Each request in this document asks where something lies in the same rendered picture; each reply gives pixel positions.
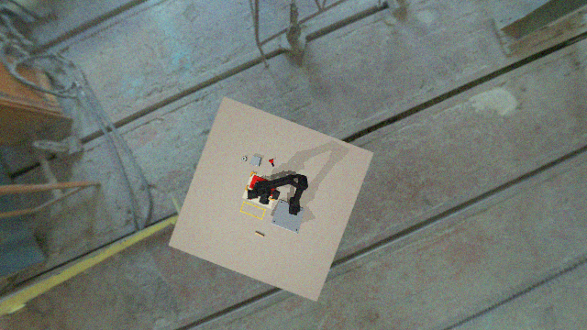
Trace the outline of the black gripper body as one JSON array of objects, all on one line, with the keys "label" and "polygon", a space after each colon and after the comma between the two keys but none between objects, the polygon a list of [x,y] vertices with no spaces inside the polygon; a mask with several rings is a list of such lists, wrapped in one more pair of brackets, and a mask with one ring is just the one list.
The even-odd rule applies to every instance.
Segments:
[{"label": "black gripper body", "polygon": [[[254,187],[253,187],[253,190],[256,190],[256,186],[257,185],[258,185],[258,183],[256,182],[255,185],[254,185]],[[279,191],[275,190],[275,192],[274,192],[274,191],[271,190],[271,194],[273,194],[272,199],[278,200],[278,197],[280,195],[280,192]]]}]

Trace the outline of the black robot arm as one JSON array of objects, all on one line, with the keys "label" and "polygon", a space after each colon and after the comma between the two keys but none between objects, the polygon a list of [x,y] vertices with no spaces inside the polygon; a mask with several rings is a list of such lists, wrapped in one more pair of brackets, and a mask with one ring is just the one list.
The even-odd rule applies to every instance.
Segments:
[{"label": "black robot arm", "polygon": [[[295,182],[294,178],[298,181]],[[271,196],[271,189],[291,184],[296,188],[295,194],[290,198],[289,214],[297,215],[300,212],[300,198],[308,187],[307,177],[301,174],[289,174],[285,177],[272,181],[259,181],[256,190],[248,190],[248,199],[257,199],[260,197],[259,203],[269,204],[269,197]],[[268,197],[267,197],[268,196]]]}]

